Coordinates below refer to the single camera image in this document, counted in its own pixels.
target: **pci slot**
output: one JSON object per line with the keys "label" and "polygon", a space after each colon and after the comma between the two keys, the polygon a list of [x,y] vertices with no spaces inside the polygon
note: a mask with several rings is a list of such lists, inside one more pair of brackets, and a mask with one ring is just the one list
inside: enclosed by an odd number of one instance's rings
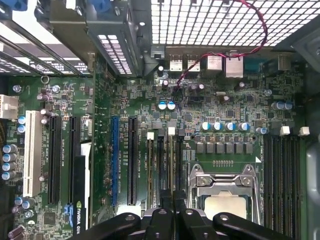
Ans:
{"label": "pci slot", "polygon": [[147,141],[147,177],[148,177],[148,190],[147,190],[147,208],[151,209],[153,208],[153,190],[154,190],[154,169],[153,169],[153,163],[154,163],[154,151],[155,151],[155,145],[154,140],[149,139]]}
{"label": "pci slot", "polygon": [[119,167],[119,117],[111,118],[111,145],[113,146],[112,154],[112,206],[115,207],[118,200],[118,167]]}
{"label": "pci slot", "polygon": [[74,203],[74,169],[75,157],[81,155],[80,135],[81,135],[81,120],[72,116],[69,119],[70,136],[69,136],[69,195],[68,202]]}
{"label": "pci slot", "polygon": [[48,204],[58,204],[60,200],[61,128],[62,118],[51,116],[49,119]]}
{"label": "pci slot", "polygon": [[34,197],[41,191],[38,177],[42,160],[42,115],[39,111],[25,112],[25,139],[23,162],[23,197]]}
{"label": "pci slot", "polygon": [[136,116],[129,117],[128,139],[128,205],[137,202],[138,180],[138,119]]}

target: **cable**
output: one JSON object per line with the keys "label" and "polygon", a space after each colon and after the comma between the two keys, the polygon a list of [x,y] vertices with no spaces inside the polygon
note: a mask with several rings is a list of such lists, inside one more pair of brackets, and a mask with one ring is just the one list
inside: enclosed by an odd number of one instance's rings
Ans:
{"label": "cable", "polygon": [[264,16],[262,15],[261,12],[259,12],[259,10],[251,3],[246,2],[246,0],[233,0],[234,2],[238,2],[238,3],[242,3],[243,5],[245,5],[247,8],[249,9],[253,9],[255,11],[255,13],[258,15],[258,18],[260,20],[260,22],[262,23],[262,28],[263,28],[263,32],[264,32],[264,38],[261,41],[260,46],[257,46],[256,48],[252,49],[250,52],[243,52],[243,53],[236,53],[236,54],[223,54],[223,53],[214,53],[214,52],[208,52],[203,54],[197,61],[195,61],[194,64],[192,64],[184,73],[182,73],[178,79],[178,81],[176,82],[177,87],[180,87],[181,81],[182,79],[187,75],[187,73],[197,64],[201,61],[201,59],[208,57],[208,56],[216,56],[216,57],[222,57],[222,58],[240,58],[240,57],[244,57],[250,54],[255,54],[258,51],[260,51],[260,49],[263,48],[263,46],[266,44],[267,39],[268,39],[268,27],[267,24],[264,20]]}

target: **black ram slot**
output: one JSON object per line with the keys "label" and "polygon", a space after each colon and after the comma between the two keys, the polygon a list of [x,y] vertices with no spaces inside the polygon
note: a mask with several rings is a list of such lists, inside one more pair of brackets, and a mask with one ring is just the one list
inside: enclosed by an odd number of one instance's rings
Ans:
{"label": "black ram slot", "polygon": [[273,162],[272,162],[272,137],[265,135],[264,142],[264,167],[263,167],[263,182],[264,182],[264,226],[273,228]]}
{"label": "black ram slot", "polygon": [[137,179],[138,179],[138,119],[136,116],[129,117],[128,139],[128,205],[137,202]]}
{"label": "black ram slot", "polygon": [[176,171],[175,171],[175,190],[182,190],[181,189],[181,181],[182,181],[182,144],[184,142],[184,138],[178,136],[176,140]]}
{"label": "black ram slot", "polygon": [[61,128],[62,118],[51,116],[49,119],[48,204],[58,204],[60,200]]}
{"label": "black ram slot", "polygon": [[81,120],[72,116],[69,120],[70,136],[69,136],[69,195],[68,202],[74,203],[74,164],[75,157],[80,156],[80,134],[81,134]]}

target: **screw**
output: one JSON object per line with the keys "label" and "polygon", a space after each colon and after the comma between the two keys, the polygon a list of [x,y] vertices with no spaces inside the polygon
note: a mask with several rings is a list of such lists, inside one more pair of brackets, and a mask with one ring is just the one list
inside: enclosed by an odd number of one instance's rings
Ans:
{"label": "screw", "polygon": [[224,214],[220,215],[220,218],[221,218],[223,221],[229,220],[229,217],[228,217],[227,215],[224,215]]}
{"label": "screw", "polygon": [[126,218],[125,218],[126,221],[132,221],[132,220],[135,220],[135,217],[132,216],[132,215],[128,215]]}
{"label": "screw", "polygon": [[185,210],[185,213],[188,215],[192,215],[194,213],[194,211],[192,211],[191,209],[187,209],[187,210]]}
{"label": "screw", "polygon": [[14,85],[12,87],[12,90],[15,92],[15,93],[20,93],[22,91],[22,87],[20,85]]}

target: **electrolytic capacitor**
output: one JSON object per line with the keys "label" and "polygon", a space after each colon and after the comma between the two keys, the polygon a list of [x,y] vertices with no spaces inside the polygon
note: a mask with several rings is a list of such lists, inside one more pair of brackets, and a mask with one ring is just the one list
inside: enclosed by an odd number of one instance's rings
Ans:
{"label": "electrolytic capacitor", "polygon": [[7,181],[10,179],[14,179],[17,176],[17,173],[15,171],[5,171],[2,173],[2,179]]}
{"label": "electrolytic capacitor", "polygon": [[17,146],[14,144],[10,144],[10,145],[4,145],[2,148],[2,151],[5,154],[9,154],[9,153],[15,153],[18,150]]}
{"label": "electrolytic capacitor", "polygon": [[36,200],[33,198],[27,198],[26,200],[23,201],[22,207],[23,209],[29,209],[32,208],[36,204]]}
{"label": "electrolytic capacitor", "polygon": [[15,170],[17,167],[17,164],[14,162],[14,161],[11,161],[11,162],[5,162],[3,165],[2,165],[2,170],[3,171],[11,171],[11,170]]}
{"label": "electrolytic capacitor", "polygon": [[236,86],[234,86],[234,91],[237,92],[237,91],[243,90],[245,89],[245,86],[246,86],[245,83],[241,81]]}
{"label": "electrolytic capacitor", "polygon": [[228,96],[222,96],[222,97],[220,97],[220,103],[221,104],[226,104],[227,102],[229,102],[230,101],[230,97],[228,97]]}
{"label": "electrolytic capacitor", "polygon": [[14,204],[17,206],[20,206],[20,205],[22,205],[24,200],[25,200],[25,198],[23,196],[17,196],[14,200]]}
{"label": "electrolytic capacitor", "polygon": [[168,80],[163,80],[163,82],[162,82],[162,89],[163,90],[166,90],[167,88],[168,88],[168,86],[169,86],[169,81]]}
{"label": "electrolytic capacitor", "polygon": [[25,116],[20,116],[18,117],[18,124],[26,124],[26,117]]}
{"label": "electrolytic capacitor", "polygon": [[41,114],[42,116],[46,116],[46,117],[51,117],[51,116],[54,115],[53,112],[51,112],[51,111],[49,111],[49,110],[47,110],[47,109],[45,109],[45,108],[40,110],[40,114]]}
{"label": "electrolytic capacitor", "polygon": [[162,77],[164,75],[164,67],[163,66],[159,66],[156,72],[157,72],[159,77]]}
{"label": "electrolytic capacitor", "polygon": [[173,101],[168,102],[167,105],[169,110],[174,110],[176,108],[176,104]]}
{"label": "electrolytic capacitor", "polygon": [[238,128],[239,128],[239,131],[242,131],[242,132],[250,130],[249,123],[247,122],[239,123]]}
{"label": "electrolytic capacitor", "polygon": [[47,101],[49,101],[48,95],[43,95],[43,94],[37,95],[37,96],[36,96],[36,99],[37,99],[38,101],[42,101],[42,102],[47,102]]}
{"label": "electrolytic capacitor", "polygon": [[24,134],[26,132],[26,126],[25,125],[19,125],[18,128],[16,129],[16,131],[19,134]]}
{"label": "electrolytic capacitor", "polygon": [[158,108],[160,110],[165,110],[167,108],[167,104],[164,101],[159,102]]}
{"label": "electrolytic capacitor", "polygon": [[13,214],[16,214],[16,213],[18,213],[18,212],[20,212],[20,211],[22,211],[23,210],[23,207],[22,206],[14,206],[12,209],[11,209],[11,212],[13,213]]}
{"label": "electrolytic capacitor", "polygon": [[210,129],[210,127],[211,127],[211,125],[210,125],[210,123],[208,123],[207,121],[205,121],[205,122],[203,122],[203,123],[201,124],[201,128],[202,128],[202,130],[204,130],[204,131],[208,131],[208,130]]}
{"label": "electrolytic capacitor", "polygon": [[212,125],[212,128],[213,128],[214,131],[220,131],[222,129],[222,124],[220,122],[215,122]]}
{"label": "electrolytic capacitor", "polygon": [[225,124],[224,127],[225,127],[225,130],[227,130],[227,131],[233,131],[236,128],[236,124],[233,122],[228,122]]}
{"label": "electrolytic capacitor", "polygon": [[274,102],[271,104],[273,110],[283,110],[285,109],[285,103],[282,101]]}
{"label": "electrolytic capacitor", "polygon": [[2,156],[2,161],[5,163],[13,162],[17,159],[17,154],[15,153],[6,153]]}
{"label": "electrolytic capacitor", "polygon": [[15,229],[8,233],[8,238],[15,238],[25,230],[25,227],[22,225],[17,226]]}
{"label": "electrolytic capacitor", "polygon": [[255,132],[257,134],[265,135],[268,133],[268,129],[266,127],[257,127]]}

